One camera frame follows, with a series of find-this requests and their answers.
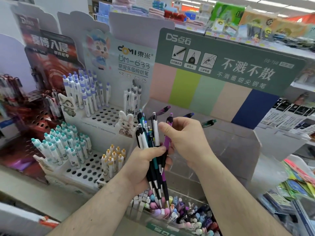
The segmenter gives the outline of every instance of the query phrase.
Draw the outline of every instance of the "cartoon mouse illustration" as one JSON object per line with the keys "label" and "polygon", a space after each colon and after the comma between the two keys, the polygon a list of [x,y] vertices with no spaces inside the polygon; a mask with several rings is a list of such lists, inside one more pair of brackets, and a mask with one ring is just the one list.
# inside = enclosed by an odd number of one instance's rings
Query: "cartoon mouse illustration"
{"label": "cartoon mouse illustration", "polygon": [[119,111],[119,121],[116,123],[115,127],[119,128],[119,134],[127,137],[132,137],[134,132],[134,116],[132,114],[126,115],[124,111]]}
{"label": "cartoon mouse illustration", "polygon": [[61,106],[63,106],[64,112],[67,113],[69,116],[74,117],[76,115],[75,110],[77,109],[77,106],[74,104],[73,97],[66,97],[61,93],[58,94],[58,97]]}
{"label": "cartoon mouse illustration", "polygon": [[95,34],[86,36],[86,43],[91,54],[94,56],[92,58],[92,64],[102,70],[106,69],[106,59],[109,58],[108,50],[111,46],[109,38],[103,39]]}

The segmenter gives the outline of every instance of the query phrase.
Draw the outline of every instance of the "left hand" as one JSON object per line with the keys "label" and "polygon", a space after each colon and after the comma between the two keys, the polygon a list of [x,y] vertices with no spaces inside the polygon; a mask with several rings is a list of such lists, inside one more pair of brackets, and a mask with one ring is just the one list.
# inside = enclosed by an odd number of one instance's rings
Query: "left hand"
{"label": "left hand", "polygon": [[[150,147],[144,150],[136,147],[133,150],[129,159],[119,173],[128,179],[131,186],[133,187],[134,195],[140,194],[149,187],[148,181],[146,179],[146,174],[149,169],[149,162],[154,157],[163,155],[165,151],[166,148],[164,146]],[[168,153],[173,154],[174,149],[169,147]],[[165,170],[168,170],[172,163],[172,159],[167,157]]]}

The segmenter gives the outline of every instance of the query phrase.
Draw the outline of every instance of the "forearm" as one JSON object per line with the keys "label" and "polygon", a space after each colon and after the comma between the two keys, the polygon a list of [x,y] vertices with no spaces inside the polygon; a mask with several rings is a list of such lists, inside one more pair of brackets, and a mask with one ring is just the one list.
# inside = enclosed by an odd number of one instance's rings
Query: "forearm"
{"label": "forearm", "polygon": [[214,155],[195,170],[223,235],[290,235]]}
{"label": "forearm", "polygon": [[117,174],[48,236],[112,235],[133,198],[132,192],[128,180]]}

